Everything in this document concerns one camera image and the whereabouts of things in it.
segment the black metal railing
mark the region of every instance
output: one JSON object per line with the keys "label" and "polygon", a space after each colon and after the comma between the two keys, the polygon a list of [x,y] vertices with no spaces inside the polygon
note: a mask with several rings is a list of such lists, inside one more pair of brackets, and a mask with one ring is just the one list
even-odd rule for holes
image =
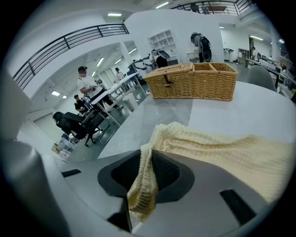
{"label": "black metal railing", "polygon": [[200,14],[227,14],[238,16],[254,3],[251,0],[198,1],[175,6],[171,9],[197,12]]}
{"label": "black metal railing", "polygon": [[121,34],[129,34],[124,24],[95,25],[66,34],[30,57],[16,72],[13,79],[21,89],[24,89],[44,66],[67,50],[93,39]]}

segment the wicker basket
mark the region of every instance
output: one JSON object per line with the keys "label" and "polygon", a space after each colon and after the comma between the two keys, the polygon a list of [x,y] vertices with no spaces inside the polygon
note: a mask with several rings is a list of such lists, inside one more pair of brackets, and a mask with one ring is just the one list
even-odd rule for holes
{"label": "wicker basket", "polygon": [[147,74],[155,99],[183,98],[231,101],[238,72],[225,63],[181,63]]}

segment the yellow cloth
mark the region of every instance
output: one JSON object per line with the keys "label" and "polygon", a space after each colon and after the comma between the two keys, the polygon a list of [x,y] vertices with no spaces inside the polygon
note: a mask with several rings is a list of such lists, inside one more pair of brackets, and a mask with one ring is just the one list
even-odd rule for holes
{"label": "yellow cloth", "polygon": [[155,208],[158,192],[153,150],[166,151],[217,165],[258,192],[267,202],[277,199],[294,165],[293,145],[255,135],[228,137],[189,129],[173,122],[157,125],[141,147],[139,173],[128,192],[130,213],[144,221]]}

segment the trash can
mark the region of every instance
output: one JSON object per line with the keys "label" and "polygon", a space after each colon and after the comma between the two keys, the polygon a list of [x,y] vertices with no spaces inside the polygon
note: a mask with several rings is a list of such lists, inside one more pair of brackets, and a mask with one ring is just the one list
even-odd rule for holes
{"label": "trash can", "polygon": [[124,96],[123,102],[132,112],[138,107],[138,103],[132,93],[129,93],[128,95]]}

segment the black cap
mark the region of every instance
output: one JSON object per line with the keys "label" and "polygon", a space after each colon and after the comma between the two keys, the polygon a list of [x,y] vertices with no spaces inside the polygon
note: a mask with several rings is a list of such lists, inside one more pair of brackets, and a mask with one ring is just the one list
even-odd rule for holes
{"label": "black cap", "polygon": [[87,69],[87,67],[83,67],[83,66],[81,66],[81,67],[78,68],[78,72],[80,72],[80,71],[85,71],[86,69]]}

